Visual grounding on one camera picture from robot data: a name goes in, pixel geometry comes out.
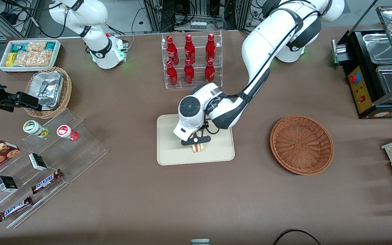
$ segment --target brown wicker basket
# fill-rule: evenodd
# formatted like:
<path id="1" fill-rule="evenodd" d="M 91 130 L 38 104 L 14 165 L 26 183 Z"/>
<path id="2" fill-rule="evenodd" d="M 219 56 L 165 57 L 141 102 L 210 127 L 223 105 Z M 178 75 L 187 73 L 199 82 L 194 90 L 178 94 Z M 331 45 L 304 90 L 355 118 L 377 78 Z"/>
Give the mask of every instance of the brown wicker basket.
<path id="1" fill-rule="evenodd" d="M 39 117 L 42 119 L 53 118 L 53 117 L 59 115 L 62 111 L 64 111 L 64 109 L 67 107 L 67 104 L 69 104 L 70 93 L 72 92 L 72 82 L 70 81 L 70 77 L 67 75 L 67 73 L 63 69 L 61 69 L 59 67 L 49 68 L 49 69 L 40 71 L 39 73 L 51 72 L 51 71 L 58 71 L 64 75 L 63 88 L 61 89 L 59 107 L 53 111 L 41 111 L 41 112 L 24 108 L 25 111 L 27 112 L 27 114 L 30 116 Z M 25 93 L 28 93 L 28 91 L 30 90 L 31 81 L 33 81 L 33 77 L 31 77 L 30 82 L 27 84 L 27 88 L 25 89 Z"/>
<path id="2" fill-rule="evenodd" d="M 327 130 L 302 115 L 279 120 L 270 134 L 270 147 L 283 167 L 300 175 L 322 172 L 333 157 L 333 142 Z"/>

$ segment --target white robotic arm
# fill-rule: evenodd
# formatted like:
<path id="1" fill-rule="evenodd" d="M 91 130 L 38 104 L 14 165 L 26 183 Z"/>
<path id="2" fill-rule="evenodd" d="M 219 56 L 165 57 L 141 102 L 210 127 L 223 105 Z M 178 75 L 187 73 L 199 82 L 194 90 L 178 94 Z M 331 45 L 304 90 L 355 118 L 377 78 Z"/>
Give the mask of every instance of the white robotic arm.
<path id="1" fill-rule="evenodd" d="M 317 38 L 322 17 L 330 14 L 325 20 L 337 19 L 344 9 L 344 0 L 267 0 L 264 6 L 267 18 L 249 34 L 241 48 L 249 74 L 247 86 L 228 96 L 217 85 L 205 83 L 184 97 L 178 107 L 179 122 L 173 130 L 182 144 L 204 142 L 203 137 L 190 137 L 204 125 L 206 115 L 219 129 L 234 126 L 266 82 L 274 57 L 285 62 L 299 59 L 303 47 Z"/>
<path id="2" fill-rule="evenodd" d="M 105 5 L 97 0 L 60 0 L 52 1 L 49 10 L 51 17 L 67 26 L 80 37 L 90 49 L 93 61 L 100 68 L 110 69 L 126 60 L 128 42 L 107 36 L 99 25 L 107 22 L 108 12 Z"/>

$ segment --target small black box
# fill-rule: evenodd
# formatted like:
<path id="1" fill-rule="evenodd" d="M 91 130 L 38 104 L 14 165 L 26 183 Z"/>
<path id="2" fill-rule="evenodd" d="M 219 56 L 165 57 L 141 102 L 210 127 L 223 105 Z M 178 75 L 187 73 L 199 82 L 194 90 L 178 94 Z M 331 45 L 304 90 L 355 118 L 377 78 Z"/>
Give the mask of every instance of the small black box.
<path id="1" fill-rule="evenodd" d="M 28 157 L 30 158 L 30 162 L 33 165 L 33 168 L 40 171 L 46 170 L 47 166 L 41 155 L 33 152 L 28 155 Z"/>
<path id="2" fill-rule="evenodd" d="M 16 183 L 10 176 L 0 176 L 0 188 L 4 192 L 15 192 L 17 190 Z"/>

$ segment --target acrylic bottle rack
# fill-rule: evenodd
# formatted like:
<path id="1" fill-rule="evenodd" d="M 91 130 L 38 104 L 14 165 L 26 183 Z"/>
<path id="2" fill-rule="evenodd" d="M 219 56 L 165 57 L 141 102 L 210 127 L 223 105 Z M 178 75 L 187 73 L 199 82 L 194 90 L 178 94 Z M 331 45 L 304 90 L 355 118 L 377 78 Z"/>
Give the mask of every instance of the acrylic bottle rack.
<path id="1" fill-rule="evenodd" d="M 192 35 L 192 41 L 195 45 L 196 51 L 196 62 L 193 64 L 195 70 L 195 81 L 193 84 L 189 85 L 185 82 L 185 36 L 175 36 L 174 34 L 162 34 L 161 51 L 163 59 L 163 70 L 164 70 L 164 81 L 166 89 L 177 89 L 177 88 L 196 88 L 199 84 L 205 82 L 205 67 L 207 67 L 207 61 L 205 59 L 205 46 L 208 41 L 208 34 L 214 34 L 214 42 L 216 43 L 216 57 L 214 59 L 213 67 L 216 70 L 214 73 L 214 83 L 219 87 L 223 84 L 223 60 L 222 60 L 222 32 L 221 31 L 201 31 L 201 32 L 190 32 Z M 167 41 L 165 40 L 167 36 L 171 35 L 173 37 L 173 42 L 178 49 L 179 64 L 175 65 L 175 69 L 178 73 L 178 85 L 172 87 L 168 81 L 167 77 L 167 66 L 168 61 L 167 56 Z"/>
<path id="2" fill-rule="evenodd" d="M 56 134 L 56 129 L 66 124 L 77 131 L 79 138 L 69 141 Z M 15 228 L 43 204 L 51 199 L 57 192 L 72 183 L 78 176 L 107 153 L 102 144 L 84 127 L 82 120 L 65 109 L 58 116 L 46 122 L 44 127 L 49 129 L 46 138 L 29 135 L 17 143 L 21 153 L 16 159 L 0 167 L 0 175 L 13 177 L 18 190 L 13 193 L 2 192 L 0 189 L 0 212 L 25 200 L 28 196 L 33 199 L 33 206 L 22 209 L 4 220 L 2 225 L 6 228 Z M 28 155 L 30 153 L 42 155 L 48 168 L 39 171 L 33 168 Z M 58 178 L 42 191 L 33 194 L 31 187 L 60 169 L 64 176 Z"/>

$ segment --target coca-cola bottle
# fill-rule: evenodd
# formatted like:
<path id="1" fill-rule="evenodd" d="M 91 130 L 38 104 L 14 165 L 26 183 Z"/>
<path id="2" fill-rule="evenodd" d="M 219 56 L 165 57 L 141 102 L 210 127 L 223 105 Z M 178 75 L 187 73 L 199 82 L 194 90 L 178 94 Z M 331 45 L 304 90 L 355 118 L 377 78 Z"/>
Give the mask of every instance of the coca-cola bottle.
<path id="1" fill-rule="evenodd" d="M 192 36 L 190 34 L 185 35 L 185 58 L 190 60 L 190 63 L 196 62 L 195 45 L 192 42 Z"/>
<path id="2" fill-rule="evenodd" d="M 178 85 L 178 73 L 176 73 L 176 69 L 173 67 L 173 63 L 171 61 L 167 61 L 166 73 L 170 86 L 176 87 Z"/>
<path id="3" fill-rule="evenodd" d="M 185 82 L 189 85 L 193 84 L 195 79 L 195 70 L 192 66 L 190 59 L 185 60 L 184 73 L 185 73 Z"/>
<path id="4" fill-rule="evenodd" d="M 216 70 L 213 67 L 213 60 L 209 59 L 207 62 L 207 67 L 205 67 L 205 82 L 214 81 L 214 73 Z"/>
<path id="5" fill-rule="evenodd" d="M 205 60 L 208 62 L 210 59 L 216 58 L 216 43 L 214 42 L 214 34 L 208 34 L 207 46 L 205 46 Z"/>
<path id="6" fill-rule="evenodd" d="M 179 64 L 178 49 L 176 48 L 176 45 L 173 43 L 173 37 L 167 36 L 166 40 L 167 40 L 167 56 L 169 57 L 169 60 L 173 62 L 173 65 L 178 65 Z"/>

